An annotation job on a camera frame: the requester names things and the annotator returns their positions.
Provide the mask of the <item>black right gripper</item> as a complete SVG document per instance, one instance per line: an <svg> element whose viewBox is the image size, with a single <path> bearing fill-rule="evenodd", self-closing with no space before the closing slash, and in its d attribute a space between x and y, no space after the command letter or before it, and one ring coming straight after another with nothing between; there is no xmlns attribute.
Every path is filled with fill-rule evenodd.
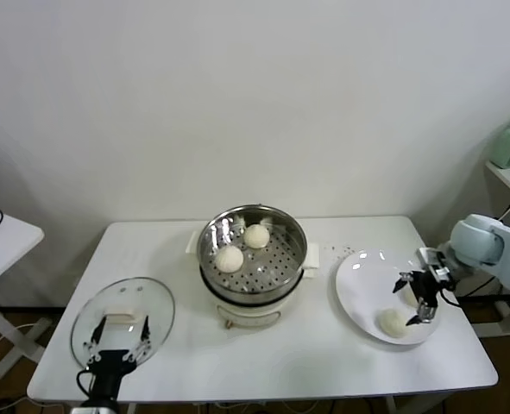
<svg viewBox="0 0 510 414"><path fill-rule="evenodd" d="M454 279L447 274L446 279L437 280L433 273L426 271L400 272L394 283L393 293L405 288L412 288L419 306L416 315L411 317L406 326L431 323L438 307L438 294L446 290L453 292L456 287Z"/></svg>

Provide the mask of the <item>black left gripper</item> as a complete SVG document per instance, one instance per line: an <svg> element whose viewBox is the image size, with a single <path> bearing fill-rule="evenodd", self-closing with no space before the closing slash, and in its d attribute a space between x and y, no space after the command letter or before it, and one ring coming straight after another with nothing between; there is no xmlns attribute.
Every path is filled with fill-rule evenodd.
<svg viewBox="0 0 510 414"><path fill-rule="evenodd" d="M87 351L87 371L93 382L89 398L117 398L123 377L134 371L134 362L144 362L151 350L149 316L145 316L139 342L129 350L110 349L99 351L107 316L94 328L90 341L84 342Z"/></svg>

